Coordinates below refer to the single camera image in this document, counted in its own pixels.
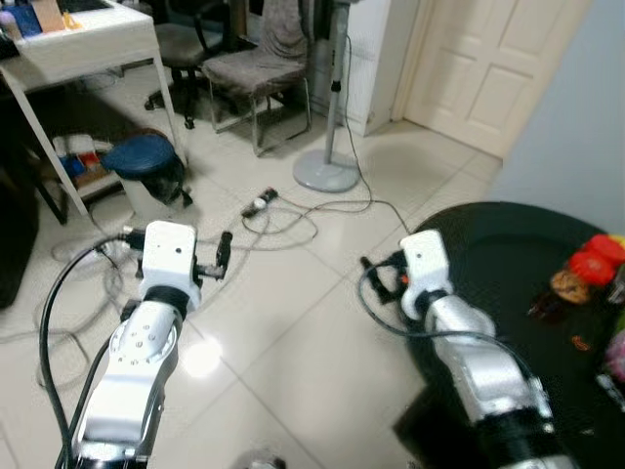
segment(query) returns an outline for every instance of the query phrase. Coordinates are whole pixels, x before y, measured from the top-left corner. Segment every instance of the round black table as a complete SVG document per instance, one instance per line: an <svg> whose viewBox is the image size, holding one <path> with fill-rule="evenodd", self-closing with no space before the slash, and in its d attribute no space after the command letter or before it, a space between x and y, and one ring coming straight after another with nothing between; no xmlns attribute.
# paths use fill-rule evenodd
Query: round black table
<svg viewBox="0 0 625 469"><path fill-rule="evenodd" d="M527 315L553 273L602 231L560 213L506 202L449 208L417 231L430 229L442 235L456 292L493 317L498 335L543 381L557 431L577 463L625 467L625 414L594 379L619 309L598 298L572 308L558 324ZM411 340L408 347L427 386L397 423L397 435L428 468L487 467L432 342Z"/></svg>

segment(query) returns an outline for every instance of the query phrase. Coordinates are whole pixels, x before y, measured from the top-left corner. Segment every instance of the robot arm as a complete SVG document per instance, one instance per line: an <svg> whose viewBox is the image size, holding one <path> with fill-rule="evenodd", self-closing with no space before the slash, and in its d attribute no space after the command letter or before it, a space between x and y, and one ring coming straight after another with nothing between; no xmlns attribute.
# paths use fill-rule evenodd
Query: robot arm
<svg viewBox="0 0 625 469"><path fill-rule="evenodd" d="M73 442L78 467L145 467L178 362L188 312L200 303L199 275L223 278L232 235L224 233L217 266L195 264L195 230L168 222L147 226L142 302L109 342L108 366L87 402Z"/></svg>
<svg viewBox="0 0 625 469"><path fill-rule="evenodd" d="M401 307L410 318L423 320L427 332L495 336L492 319L453 294L449 262L437 231L414 234L400 245L408 276ZM551 409L538 378L524 376L502 347L469 334L433 340L493 468L575 467L555 437Z"/></svg>

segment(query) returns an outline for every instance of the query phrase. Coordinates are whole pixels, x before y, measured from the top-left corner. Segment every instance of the gray chair cushion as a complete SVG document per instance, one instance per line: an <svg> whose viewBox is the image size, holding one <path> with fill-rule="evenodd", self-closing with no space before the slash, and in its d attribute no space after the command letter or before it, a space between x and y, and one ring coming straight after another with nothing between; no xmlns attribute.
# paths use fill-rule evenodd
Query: gray chair cushion
<svg viewBox="0 0 625 469"><path fill-rule="evenodd" d="M195 28L181 24L165 23L155 27L160 56L165 66L191 68L206 59L206 54L199 42ZM208 48L217 47L222 42L222 35L204 31Z"/></svg>
<svg viewBox="0 0 625 469"><path fill-rule="evenodd" d="M257 48L209 59L202 71L229 93L265 96L298 83L306 76L306 64Z"/></svg>

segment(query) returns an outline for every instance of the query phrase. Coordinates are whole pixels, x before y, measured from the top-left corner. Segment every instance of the trash bin lid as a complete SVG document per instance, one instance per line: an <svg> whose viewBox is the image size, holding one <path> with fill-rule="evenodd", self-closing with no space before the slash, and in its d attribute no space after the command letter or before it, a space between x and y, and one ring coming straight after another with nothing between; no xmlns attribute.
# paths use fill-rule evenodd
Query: trash bin lid
<svg viewBox="0 0 625 469"><path fill-rule="evenodd" d="M102 158L102 166L115 171L120 178L139 181L177 159L176 151L167 139L147 134L133 137L117 145Z"/></svg>

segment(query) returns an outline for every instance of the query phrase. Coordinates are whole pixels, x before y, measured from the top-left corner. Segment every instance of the desk leg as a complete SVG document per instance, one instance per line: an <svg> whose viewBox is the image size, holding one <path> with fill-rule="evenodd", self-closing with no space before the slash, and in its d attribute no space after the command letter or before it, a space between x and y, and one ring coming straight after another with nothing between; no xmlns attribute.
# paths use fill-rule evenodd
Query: desk leg
<svg viewBox="0 0 625 469"><path fill-rule="evenodd" d="M160 82L160 91L163 96L163 104L165 110L167 110L167 118L169 119L169 126L172 129L172 139L174 140L174 148L178 157L183 162L184 166L187 166L187 156L184 149L180 145L180 139L178 138L178 132L176 130L176 114L174 113L174 105L172 104L172 97L169 95L169 86L167 86L167 78L165 77L165 68L163 67L163 61L160 59L160 53L154 57L154 66L158 73L158 81Z"/></svg>
<svg viewBox="0 0 625 469"><path fill-rule="evenodd" d="M16 100L18 101L21 111L26 117L28 124L30 124L30 128L32 128L33 132L35 133L39 144L41 144L41 147L43 148L46 155L50 159L50 162L54 166L55 171L57 171L57 174L61 179L61 183L65 187L65 191L67 192L69 197L71 197L80 214L87 215L89 213L87 211L87 207L83 203L82 198L80 198L80 195L78 194L78 191L69 179L69 176L67 176L67 173L65 172L65 169L63 168L63 165L61 164L61 161L59 160L59 157L57 156L57 153L55 152L52 143L50 142L50 140L48 140L48 136L43 130L43 127L41 127L41 123L39 122L39 119L37 119L35 111L32 109L32 106L30 105L30 102L28 101L28 98L23 92L20 84L9 73L5 72L4 78L7 82L7 85L11 89L13 96L15 96Z"/></svg>

